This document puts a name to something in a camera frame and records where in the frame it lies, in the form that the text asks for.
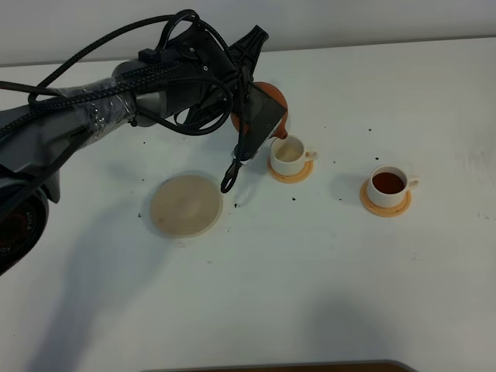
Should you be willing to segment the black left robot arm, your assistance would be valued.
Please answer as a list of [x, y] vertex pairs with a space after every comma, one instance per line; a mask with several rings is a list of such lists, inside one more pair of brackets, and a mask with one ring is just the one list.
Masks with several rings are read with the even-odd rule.
[[1, 114], [1, 269], [17, 264], [46, 227], [49, 203], [60, 199], [60, 168], [78, 150], [124, 124], [162, 125], [186, 136], [216, 131], [230, 115], [241, 125], [221, 191], [261, 148], [285, 114], [253, 81], [267, 33], [260, 27], [232, 45], [206, 22], [187, 14], [164, 16], [154, 48], [118, 65], [110, 77], [74, 88], [51, 84], [82, 57], [121, 35], [93, 42], [36, 86], [2, 82], [25, 92], [26, 105]]

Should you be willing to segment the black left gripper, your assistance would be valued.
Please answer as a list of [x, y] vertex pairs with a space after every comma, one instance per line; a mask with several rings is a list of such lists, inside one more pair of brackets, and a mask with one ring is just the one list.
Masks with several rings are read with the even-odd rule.
[[268, 34], [254, 26], [244, 37], [224, 50], [214, 38], [197, 38], [193, 47], [204, 73], [220, 80], [231, 91], [232, 111], [253, 108], [253, 72]]

